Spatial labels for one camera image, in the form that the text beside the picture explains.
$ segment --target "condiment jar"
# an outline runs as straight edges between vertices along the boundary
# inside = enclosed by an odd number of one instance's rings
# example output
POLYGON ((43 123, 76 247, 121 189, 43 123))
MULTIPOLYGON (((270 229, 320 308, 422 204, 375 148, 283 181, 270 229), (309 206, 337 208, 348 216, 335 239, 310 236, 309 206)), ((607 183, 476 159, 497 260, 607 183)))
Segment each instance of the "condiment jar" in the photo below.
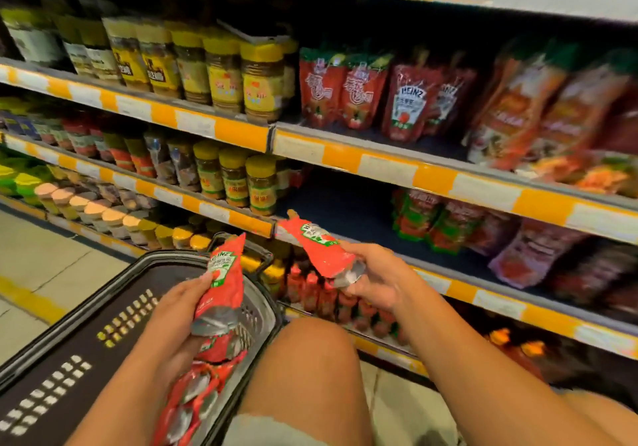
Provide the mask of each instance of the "condiment jar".
POLYGON ((211 86, 206 69, 202 37, 187 24, 166 22, 177 54, 177 67, 189 102, 211 104, 211 86))
POLYGON ((69 221, 75 221, 80 219, 80 216, 78 215, 78 213, 75 211, 74 208, 71 207, 71 204, 69 203, 71 201, 71 198, 74 195, 75 195, 74 188, 59 189, 53 192, 51 195, 53 202, 62 213, 62 216, 64 216, 69 221))
POLYGON ((135 24, 135 32, 153 91, 166 97, 182 98, 182 80, 170 31, 161 21, 143 20, 135 24))
POLYGON ((281 116, 283 98, 283 49, 281 45, 242 42, 242 78, 246 115, 274 122, 281 116))
POLYGON ((40 184, 37 188, 33 190, 35 195, 38 197, 44 209, 50 212, 52 215, 59 215, 60 210, 55 206, 53 202, 53 198, 51 195, 57 191, 59 188, 55 184, 52 183, 44 183, 40 184))
POLYGON ((220 148, 221 144, 213 140, 201 140, 193 145, 202 194, 213 199, 224 199, 226 196, 219 165, 220 148))
POLYGON ((191 249, 191 238, 193 237, 193 228, 188 225, 177 226, 173 230, 173 246, 176 249, 191 249))
POLYGON ((132 18, 102 18, 117 67, 127 87, 152 92, 132 18))
POLYGON ((277 170, 274 156, 257 154, 246 160, 250 210, 260 216, 271 216, 277 207, 277 170))
POLYGON ((126 214, 126 208, 124 206, 107 209, 102 214, 102 221, 104 221, 110 233, 117 239, 126 239, 129 237, 128 231, 123 224, 126 214))
POLYGON ((206 50, 212 106, 220 111, 241 113, 244 85, 239 40, 228 32, 213 30, 203 35, 202 41, 206 50))

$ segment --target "price label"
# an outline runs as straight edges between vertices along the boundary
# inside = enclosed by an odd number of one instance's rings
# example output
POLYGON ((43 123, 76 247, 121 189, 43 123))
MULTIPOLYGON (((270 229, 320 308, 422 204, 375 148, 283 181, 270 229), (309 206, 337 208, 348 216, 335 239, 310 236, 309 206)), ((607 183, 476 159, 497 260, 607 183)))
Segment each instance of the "price label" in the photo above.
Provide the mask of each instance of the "price label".
POLYGON ((117 111, 125 116, 153 122, 151 119, 151 103, 125 95, 116 95, 117 111))
POLYGON ((160 201, 172 204, 173 206, 177 206, 179 208, 182 207, 183 196, 181 194, 168 191, 166 189, 160 188, 159 186, 155 187, 155 191, 153 192, 153 194, 160 201))
POLYGON ((634 358, 636 352, 635 338, 596 325, 577 326, 574 339, 626 357, 634 358))
POLYGON ((487 290, 477 290, 474 300, 472 300, 472 305, 515 318, 516 320, 521 320, 522 313, 527 308, 527 304, 523 302, 496 295, 487 290))
POLYGON ((102 90, 88 85, 69 82, 69 91, 74 102, 102 109, 102 90))
POLYGON ((175 110, 177 128, 191 134, 215 138, 215 119, 204 114, 175 110))
POLYGON ((200 202, 199 214, 222 223, 228 223, 230 220, 230 209, 215 206, 209 202, 200 202))

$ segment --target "floor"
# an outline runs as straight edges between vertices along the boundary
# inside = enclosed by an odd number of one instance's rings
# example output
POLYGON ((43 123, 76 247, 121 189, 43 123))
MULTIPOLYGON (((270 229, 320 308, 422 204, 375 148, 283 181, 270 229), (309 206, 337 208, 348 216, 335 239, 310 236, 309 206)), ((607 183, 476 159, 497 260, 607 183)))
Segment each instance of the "floor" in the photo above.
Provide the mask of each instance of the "floor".
MULTIPOLYGON (((127 265, 0 209, 0 364, 127 265)), ((378 446, 456 445, 440 394, 366 362, 361 371, 378 446)))

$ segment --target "person's right hand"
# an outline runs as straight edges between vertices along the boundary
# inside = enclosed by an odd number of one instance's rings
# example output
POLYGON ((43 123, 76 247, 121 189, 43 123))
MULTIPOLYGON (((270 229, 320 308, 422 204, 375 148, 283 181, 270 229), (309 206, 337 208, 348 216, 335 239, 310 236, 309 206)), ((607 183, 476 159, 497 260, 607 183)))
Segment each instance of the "person's right hand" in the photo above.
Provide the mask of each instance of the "person's right hand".
POLYGON ((339 243, 348 253, 354 253, 366 263, 368 270, 344 291, 368 300, 372 305, 390 312, 399 299, 402 284, 419 275, 391 250, 374 243, 339 243))

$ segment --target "heinz ketchup pouch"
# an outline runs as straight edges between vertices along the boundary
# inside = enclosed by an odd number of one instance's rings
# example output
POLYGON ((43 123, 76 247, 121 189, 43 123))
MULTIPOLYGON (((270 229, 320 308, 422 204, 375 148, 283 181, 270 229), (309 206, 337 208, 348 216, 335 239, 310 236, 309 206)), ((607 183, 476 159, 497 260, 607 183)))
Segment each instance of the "heinz ketchup pouch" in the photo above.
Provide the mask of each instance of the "heinz ketchup pouch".
POLYGON ((191 333, 199 336, 227 334, 239 323, 239 309, 244 298, 244 277, 240 257, 244 250, 246 233, 228 238, 216 248, 208 261, 213 272, 211 288, 195 308, 191 333))

